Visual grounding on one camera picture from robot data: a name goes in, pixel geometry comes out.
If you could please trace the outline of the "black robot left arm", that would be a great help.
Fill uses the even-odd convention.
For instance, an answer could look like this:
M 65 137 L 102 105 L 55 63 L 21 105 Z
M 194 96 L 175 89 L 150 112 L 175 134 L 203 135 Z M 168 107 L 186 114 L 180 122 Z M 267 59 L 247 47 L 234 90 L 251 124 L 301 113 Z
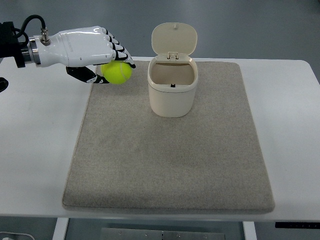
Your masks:
M 30 60 L 26 27 L 27 23 L 23 23 L 21 28 L 16 28 L 12 21 L 0 24 L 0 61 L 13 57 L 18 68 L 26 66 L 26 62 Z

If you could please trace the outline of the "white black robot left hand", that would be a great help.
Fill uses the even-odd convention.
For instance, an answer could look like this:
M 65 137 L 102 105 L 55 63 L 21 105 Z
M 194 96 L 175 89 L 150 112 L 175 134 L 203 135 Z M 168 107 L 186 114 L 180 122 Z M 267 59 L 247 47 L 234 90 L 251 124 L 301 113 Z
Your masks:
M 87 66 L 99 66 L 113 61 L 123 62 L 131 68 L 136 65 L 130 53 L 105 28 L 92 26 L 60 31 L 50 36 L 47 42 L 41 35 L 29 39 L 26 45 L 28 63 L 37 67 L 62 64 L 68 75 L 90 84 L 110 83 L 104 76 L 96 74 Z

